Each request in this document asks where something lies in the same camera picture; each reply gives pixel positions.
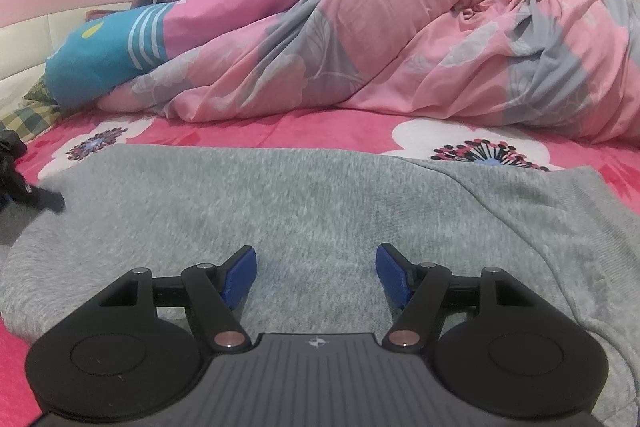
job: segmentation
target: flower pattern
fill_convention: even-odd
[[[53,154],[51,161],[38,173],[41,180],[63,171],[82,160],[92,156],[110,145],[126,143],[127,140],[145,132],[153,123],[153,118],[115,118],[104,121],[95,126],[91,131],[73,137],[63,143]]]
[[[505,141],[499,141],[496,144],[491,140],[476,138],[465,140],[464,144],[455,147],[445,145],[441,149],[434,149],[433,152],[436,154],[431,157],[432,160],[462,161],[495,166],[506,165],[549,172],[548,167],[526,161],[526,155],[518,153],[513,145],[509,145]]]
[[[489,130],[452,121],[416,118],[398,125],[392,137],[402,150],[385,153],[389,156],[546,172],[561,169],[551,164],[549,151],[543,143],[512,128]]]
[[[474,30],[471,35],[459,44],[453,45],[449,54],[440,61],[443,68],[457,68],[476,60],[489,45],[489,41],[498,32],[500,26],[496,22],[489,22]]]
[[[128,130],[129,129],[123,129],[122,127],[114,127],[109,131],[96,133],[91,138],[84,140],[81,144],[67,151],[67,158],[73,161],[84,160],[90,154],[101,151],[108,145],[116,143],[118,137],[125,134]]]

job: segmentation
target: logo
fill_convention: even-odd
[[[321,339],[320,337],[315,337],[308,342],[309,346],[315,347],[316,349],[320,349],[324,344],[326,344],[326,340]]]

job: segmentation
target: pink comforter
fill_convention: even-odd
[[[169,52],[188,38],[171,15]],[[202,42],[206,28],[184,17],[196,28],[188,41]],[[300,0],[188,49],[98,107],[202,122],[338,105],[638,142],[638,36],[632,0]]]

